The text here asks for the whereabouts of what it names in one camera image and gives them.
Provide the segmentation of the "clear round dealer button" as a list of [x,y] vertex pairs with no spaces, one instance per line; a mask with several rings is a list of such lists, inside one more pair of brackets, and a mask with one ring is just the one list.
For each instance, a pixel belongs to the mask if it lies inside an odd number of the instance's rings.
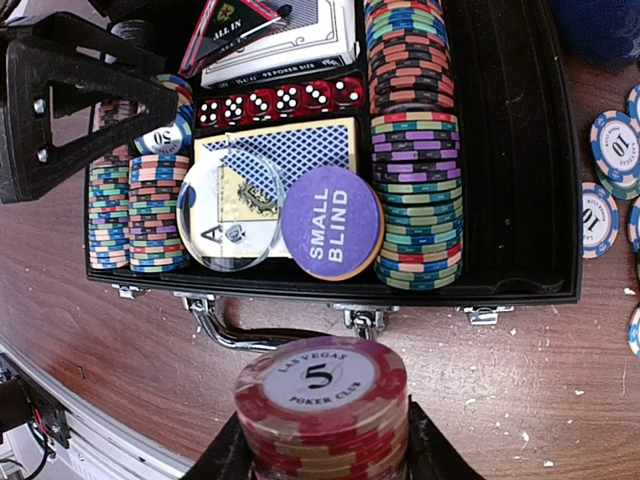
[[184,246],[201,265],[236,272],[285,257],[284,186],[277,167],[237,146],[207,146],[188,170],[177,200]]

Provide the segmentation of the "brown poker chip roll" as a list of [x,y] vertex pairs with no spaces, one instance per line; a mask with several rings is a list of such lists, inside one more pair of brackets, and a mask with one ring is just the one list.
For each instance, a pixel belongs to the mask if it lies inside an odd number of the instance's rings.
[[403,479],[404,361],[355,337],[298,340],[248,364],[234,387],[257,479]]

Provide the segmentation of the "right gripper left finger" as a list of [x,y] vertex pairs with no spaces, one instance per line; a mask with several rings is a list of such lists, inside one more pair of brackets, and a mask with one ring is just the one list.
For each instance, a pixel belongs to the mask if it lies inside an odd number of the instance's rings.
[[250,450],[233,414],[182,480],[245,480],[249,471]]

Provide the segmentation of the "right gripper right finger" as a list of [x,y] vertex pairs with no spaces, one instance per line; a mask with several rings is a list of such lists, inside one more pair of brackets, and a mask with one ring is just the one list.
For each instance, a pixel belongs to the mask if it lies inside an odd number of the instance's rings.
[[483,480],[412,399],[409,399],[408,419],[406,479]]

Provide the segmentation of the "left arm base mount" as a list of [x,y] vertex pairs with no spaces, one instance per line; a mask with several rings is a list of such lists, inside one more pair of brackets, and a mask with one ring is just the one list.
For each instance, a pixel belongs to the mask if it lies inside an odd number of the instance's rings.
[[26,479],[37,479],[54,455],[53,443],[70,447],[66,408],[32,379],[7,353],[1,354],[1,444],[16,428],[26,426],[41,452]]

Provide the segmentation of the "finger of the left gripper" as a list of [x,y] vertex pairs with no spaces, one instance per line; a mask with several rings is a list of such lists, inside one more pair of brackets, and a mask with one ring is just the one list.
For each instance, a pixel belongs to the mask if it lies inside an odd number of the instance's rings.
[[148,78],[44,40],[11,41],[1,89],[2,202],[41,198],[176,113],[176,93]]
[[71,12],[55,12],[34,23],[36,37],[75,50],[82,47],[109,54],[123,65],[133,67],[143,75],[162,73],[165,59],[118,37]]

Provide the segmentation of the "dark blue mug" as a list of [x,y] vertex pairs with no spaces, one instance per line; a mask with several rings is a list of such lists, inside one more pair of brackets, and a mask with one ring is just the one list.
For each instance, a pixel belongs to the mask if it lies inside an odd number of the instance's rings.
[[570,54],[611,69],[639,61],[638,1],[550,1],[549,5]]

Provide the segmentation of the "black poker case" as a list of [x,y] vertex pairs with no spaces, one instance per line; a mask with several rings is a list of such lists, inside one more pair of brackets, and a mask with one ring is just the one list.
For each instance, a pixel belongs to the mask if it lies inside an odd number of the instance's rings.
[[463,274],[434,292],[390,288],[372,271],[332,283],[292,261],[237,274],[199,265],[90,280],[191,298],[265,297],[385,307],[497,307],[578,301],[582,275],[580,160],[562,53],[544,1],[448,1],[462,127]]

